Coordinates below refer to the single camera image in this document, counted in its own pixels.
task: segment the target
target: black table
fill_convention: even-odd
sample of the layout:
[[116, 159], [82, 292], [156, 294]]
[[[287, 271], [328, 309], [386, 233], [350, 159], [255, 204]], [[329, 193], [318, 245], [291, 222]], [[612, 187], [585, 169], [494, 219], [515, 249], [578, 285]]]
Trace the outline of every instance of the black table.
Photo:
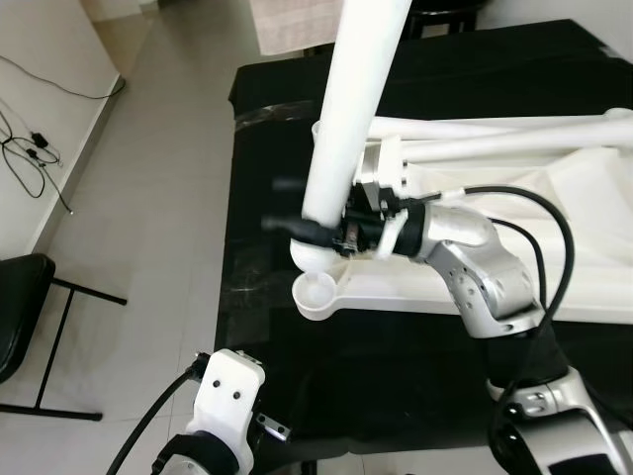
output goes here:
[[[293, 429], [264, 437], [255, 471], [347, 451], [485, 444], [492, 403], [479, 344], [456, 316], [339, 311], [322, 323], [297, 312], [299, 275], [264, 214], [299, 214], [331, 57], [242, 67], [216, 348], [266, 365], [260, 410]], [[378, 114], [414, 119], [601, 114], [633, 105], [633, 66], [571, 21], [401, 44]], [[557, 323], [572, 363], [620, 410], [632, 410], [633, 327]]]

